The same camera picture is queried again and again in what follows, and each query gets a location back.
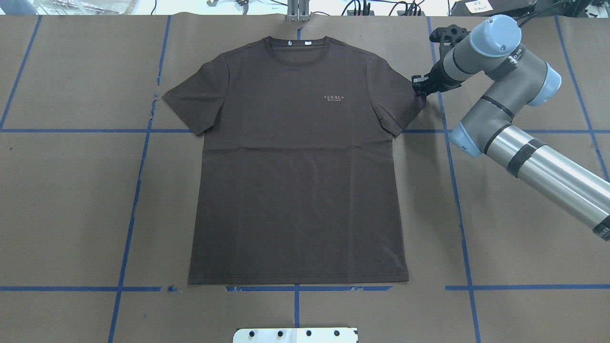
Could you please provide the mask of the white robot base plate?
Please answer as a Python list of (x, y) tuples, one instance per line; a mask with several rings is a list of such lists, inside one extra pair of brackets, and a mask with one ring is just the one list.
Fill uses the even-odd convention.
[(358, 343), (356, 328), (243, 328), (235, 332), (233, 343)]

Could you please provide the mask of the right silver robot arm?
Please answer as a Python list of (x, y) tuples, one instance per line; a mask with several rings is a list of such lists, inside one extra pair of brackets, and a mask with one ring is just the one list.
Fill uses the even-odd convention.
[(562, 84), (560, 74), (521, 43), (518, 22), (496, 14), (471, 30), (438, 27), (429, 41), (439, 45), (439, 59), (424, 76), (412, 76), (418, 96), (457, 89), (479, 72), (492, 80), (449, 141), (473, 158), (490, 157), (608, 241), (609, 183), (513, 124), (523, 107), (544, 104)]

